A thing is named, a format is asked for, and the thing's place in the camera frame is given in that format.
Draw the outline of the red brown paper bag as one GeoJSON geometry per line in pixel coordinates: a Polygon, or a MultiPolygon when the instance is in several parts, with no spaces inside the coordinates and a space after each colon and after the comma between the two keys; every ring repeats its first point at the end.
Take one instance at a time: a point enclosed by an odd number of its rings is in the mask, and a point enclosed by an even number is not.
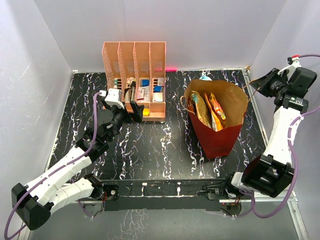
{"type": "Polygon", "coordinates": [[[225,80],[193,79],[180,100],[208,159],[227,156],[245,121],[251,98],[246,86],[225,80]]]}

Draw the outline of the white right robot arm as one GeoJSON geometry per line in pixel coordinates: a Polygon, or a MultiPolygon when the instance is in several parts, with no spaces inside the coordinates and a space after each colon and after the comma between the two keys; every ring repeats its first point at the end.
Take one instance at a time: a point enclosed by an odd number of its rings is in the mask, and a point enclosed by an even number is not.
{"type": "Polygon", "coordinates": [[[244,172],[229,175],[222,187],[226,197],[233,199],[241,192],[256,191],[275,198],[292,183],[295,168],[288,141],[295,138],[297,117],[308,110],[305,95],[316,79],[316,72],[290,66],[283,70],[274,68],[251,82],[257,92],[274,98],[273,129],[264,153],[250,162],[244,172]]]}

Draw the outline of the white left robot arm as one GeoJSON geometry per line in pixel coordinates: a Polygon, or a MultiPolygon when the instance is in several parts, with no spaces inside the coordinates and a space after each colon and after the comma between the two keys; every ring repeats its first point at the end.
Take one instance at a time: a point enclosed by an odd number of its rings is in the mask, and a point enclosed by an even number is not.
{"type": "Polygon", "coordinates": [[[103,195],[103,184],[91,173],[68,186],[64,184],[109,149],[124,123],[142,122],[144,106],[130,101],[129,112],[123,102],[102,103],[105,108],[93,112],[93,126],[61,160],[35,180],[26,185],[17,183],[11,189],[12,208],[31,231],[64,206],[82,198],[97,200],[103,195]]]}

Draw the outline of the yellow grey stamp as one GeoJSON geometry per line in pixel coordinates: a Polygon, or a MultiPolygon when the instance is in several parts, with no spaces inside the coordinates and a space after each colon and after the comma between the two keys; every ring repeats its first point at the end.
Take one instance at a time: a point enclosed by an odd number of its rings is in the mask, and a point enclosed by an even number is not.
{"type": "Polygon", "coordinates": [[[143,109],[143,116],[148,117],[150,115],[150,109],[148,107],[145,107],[143,109]]]}

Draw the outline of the grey black stapler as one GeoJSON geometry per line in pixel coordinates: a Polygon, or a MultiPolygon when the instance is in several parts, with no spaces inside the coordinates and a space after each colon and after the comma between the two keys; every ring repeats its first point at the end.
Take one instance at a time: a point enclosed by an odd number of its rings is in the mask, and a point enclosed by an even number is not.
{"type": "Polygon", "coordinates": [[[136,82],[133,81],[124,90],[124,100],[125,100],[125,102],[134,101],[135,100],[135,95],[136,95],[136,82]]]}

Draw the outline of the white red label packet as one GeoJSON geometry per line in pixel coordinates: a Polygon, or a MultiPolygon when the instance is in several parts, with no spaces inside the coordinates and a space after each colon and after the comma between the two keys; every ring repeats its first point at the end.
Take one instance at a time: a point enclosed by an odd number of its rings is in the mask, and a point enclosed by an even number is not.
{"type": "Polygon", "coordinates": [[[138,102],[148,102],[150,100],[150,88],[146,87],[139,87],[136,94],[136,100],[138,102]]]}

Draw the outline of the white flat box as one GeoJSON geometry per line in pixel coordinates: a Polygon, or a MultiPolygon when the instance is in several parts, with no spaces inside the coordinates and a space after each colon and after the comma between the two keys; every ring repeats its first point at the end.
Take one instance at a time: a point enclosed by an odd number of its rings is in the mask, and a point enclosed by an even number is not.
{"type": "Polygon", "coordinates": [[[162,92],[154,92],[152,94],[153,103],[161,103],[164,101],[164,94],[162,92]]]}

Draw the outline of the blue grey eraser back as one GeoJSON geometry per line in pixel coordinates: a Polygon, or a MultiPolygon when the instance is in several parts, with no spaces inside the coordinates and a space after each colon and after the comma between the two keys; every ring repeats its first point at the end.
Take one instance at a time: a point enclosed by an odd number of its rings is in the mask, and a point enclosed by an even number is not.
{"type": "Polygon", "coordinates": [[[149,79],[146,79],[146,78],[143,78],[140,80],[140,86],[141,87],[147,87],[150,85],[150,80],[149,79]]]}

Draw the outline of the white glue stick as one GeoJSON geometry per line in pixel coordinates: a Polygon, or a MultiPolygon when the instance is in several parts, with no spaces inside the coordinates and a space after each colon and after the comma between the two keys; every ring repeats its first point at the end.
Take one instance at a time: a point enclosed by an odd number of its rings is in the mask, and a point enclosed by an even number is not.
{"type": "Polygon", "coordinates": [[[118,89],[118,79],[117,78],[114,79],[114,88],[118,89]]]}

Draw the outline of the blue grey eraser right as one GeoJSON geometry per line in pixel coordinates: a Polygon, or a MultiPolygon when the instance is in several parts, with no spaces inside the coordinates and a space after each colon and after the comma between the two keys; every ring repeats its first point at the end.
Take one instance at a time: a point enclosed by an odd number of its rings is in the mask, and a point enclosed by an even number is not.
{"type": "Polygon", "coordinates": [[[162,93],[164,90],[164,87],[163,86],[160,86],[160,85],[156,85],[154,88],[153,88],[153,92],[154,93],[162,93]]]}

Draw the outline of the peach plastic desk organizer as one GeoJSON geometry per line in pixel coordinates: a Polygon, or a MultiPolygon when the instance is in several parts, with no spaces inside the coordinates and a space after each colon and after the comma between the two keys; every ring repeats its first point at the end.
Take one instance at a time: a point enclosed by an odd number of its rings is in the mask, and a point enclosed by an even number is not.
{"type": "Polygon", "coordinates": [[[114,79],[118,79],[121,101],[129,112],[130,102],[125,102],[127,79],[136,79],[135,102],[149,108],[149,116],[143,116],[147,122],[163,122],[166,118],[166,42],[164,41],[106,41],[102,46],[102,59],[106,74],[107,88],[114,89],[114,79]],[[163,102],[153,102],[154,87],[158,78],[164,78],[163,102]],[[141,79],[149,79],[149,101],[137,101],[137,91],[141,79]]]}

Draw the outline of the orange snack packet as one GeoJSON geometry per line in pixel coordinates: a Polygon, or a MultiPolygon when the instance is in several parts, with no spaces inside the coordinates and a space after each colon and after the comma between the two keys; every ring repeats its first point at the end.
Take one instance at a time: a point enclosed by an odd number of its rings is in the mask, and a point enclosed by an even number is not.
{"type": "Polygon", "coordinates": [[[226,115],[216,96],[213,93],[205,93],[204,99],[211,114],[212,129],[216,132],[223,130],[226,126],[226,115]]]}

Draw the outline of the blue white packaged item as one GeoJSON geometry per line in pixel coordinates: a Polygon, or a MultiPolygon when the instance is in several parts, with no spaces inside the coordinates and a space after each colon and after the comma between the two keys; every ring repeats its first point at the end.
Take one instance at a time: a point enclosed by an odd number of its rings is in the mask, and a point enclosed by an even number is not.
{"type": "Polygon", "coordinates": [[[212,79],[210,78],[210,77],[208,77],[208,76],[201,76],[200,78],[199,78],[200,80],[204,80],[204,81],[211,81],[212,79]]]}

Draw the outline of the gold snack packet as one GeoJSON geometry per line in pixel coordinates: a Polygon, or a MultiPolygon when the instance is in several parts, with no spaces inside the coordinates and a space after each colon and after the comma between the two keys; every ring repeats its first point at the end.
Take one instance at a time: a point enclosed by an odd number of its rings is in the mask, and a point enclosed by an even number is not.
{"type": "Polygon", "coordinates": [[[197,91],[191,90],[187,102],[198,120],[211,129],[212,120],[203,97],[197,91]]]}

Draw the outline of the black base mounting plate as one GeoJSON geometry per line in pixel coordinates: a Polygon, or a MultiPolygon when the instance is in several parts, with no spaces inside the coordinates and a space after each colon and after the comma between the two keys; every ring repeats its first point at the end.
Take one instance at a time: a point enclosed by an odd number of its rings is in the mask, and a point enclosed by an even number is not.
{"type": "Polygon", "coordinates": [[[238,203],[225,179],[104,180],[105,211],[202,209],[238,203]]]}

